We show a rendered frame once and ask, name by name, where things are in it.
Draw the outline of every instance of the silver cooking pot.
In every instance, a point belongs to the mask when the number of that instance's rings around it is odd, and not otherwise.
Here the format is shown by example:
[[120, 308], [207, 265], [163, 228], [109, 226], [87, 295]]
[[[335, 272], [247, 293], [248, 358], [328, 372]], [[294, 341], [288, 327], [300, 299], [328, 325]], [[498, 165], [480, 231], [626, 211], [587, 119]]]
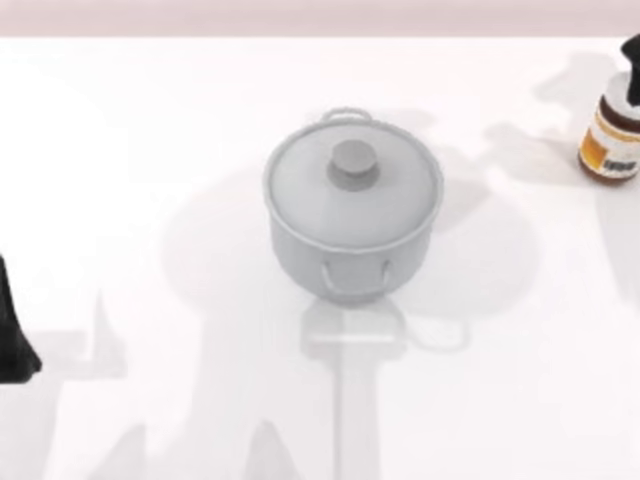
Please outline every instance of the silver cooking pot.
[[264, 190], [283, 269], [319, 297], [357, 304], [395, 290], [418, 270], [443, 178], [411, 134], [340, 108], [275, 150]]

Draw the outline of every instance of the pot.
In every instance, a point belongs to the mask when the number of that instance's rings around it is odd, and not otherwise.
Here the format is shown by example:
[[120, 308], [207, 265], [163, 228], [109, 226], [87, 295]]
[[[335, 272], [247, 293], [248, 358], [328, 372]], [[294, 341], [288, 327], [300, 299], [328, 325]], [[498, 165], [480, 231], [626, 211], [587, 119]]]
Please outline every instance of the pot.
[[411, 134], [340, 108], [274, 151], [264, 191], [282, 268], [319, 297], [358, 304], [395, 290], [420, 268], [443, 178]]

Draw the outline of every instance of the pot body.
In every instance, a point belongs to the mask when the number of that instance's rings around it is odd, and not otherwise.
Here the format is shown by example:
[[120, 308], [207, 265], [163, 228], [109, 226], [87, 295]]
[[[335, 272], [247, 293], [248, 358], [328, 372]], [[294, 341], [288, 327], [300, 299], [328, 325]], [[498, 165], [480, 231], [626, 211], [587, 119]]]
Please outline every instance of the pot body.
[[349, 251], [309, 243], [271, 218], [273, 249], [287, 274], [311, 293], [345, 305], [374, 301], [410, 280], [430, 234], [429, 226], [393, 245]]

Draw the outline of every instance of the pot handle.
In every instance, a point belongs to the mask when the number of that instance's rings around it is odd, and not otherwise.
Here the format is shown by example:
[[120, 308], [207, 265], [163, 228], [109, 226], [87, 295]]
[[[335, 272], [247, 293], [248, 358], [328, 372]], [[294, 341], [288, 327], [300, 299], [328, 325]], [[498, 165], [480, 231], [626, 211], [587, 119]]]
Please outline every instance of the pot handle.
[[386, 292], [387, 287], [389, 286], [389, 280], [391, 277], [391, 261], [387, 260], [382, 264], [382, 269], [380, 272], [380, 285], [371, 290], [360, 290], [360, 291], [348, 291], [343, 290], [338, 287], [333, 278], [331, 278], [331, 267], [329, 266], [329, 262], [322, 262], [322, 279], [324, 280], [324, 284], [329, 289], [329, 291], [334, 295], [340, 296], [374, 296], [374, 295], [382, 295]]
[[373, 121], [373, 117], [366, 110], [362, 110], [361, 108], [353, 108], [353, 107], [339, 107], [329, 110], [322, 116], [323, 122], [330, 122], [335, 117], [340, 116], [348, 116], [348, 117], [359, 117], [368, 122]]

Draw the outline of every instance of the lid knob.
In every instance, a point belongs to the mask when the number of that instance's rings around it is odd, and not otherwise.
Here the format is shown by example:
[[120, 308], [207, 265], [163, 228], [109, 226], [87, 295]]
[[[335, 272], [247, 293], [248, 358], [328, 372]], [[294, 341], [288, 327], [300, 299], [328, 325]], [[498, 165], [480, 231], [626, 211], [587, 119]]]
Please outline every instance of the lid knob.
[[345, 140], [333, 148], [327, 173], [331, 182], [342, 190], [365, 190], [380, 177], [378, 156], [366, 142]]
[[637, 107], [640, 106], [640, 34], [625, 42], [622, 46], [622, 53], [633, 65], [627, 101]]

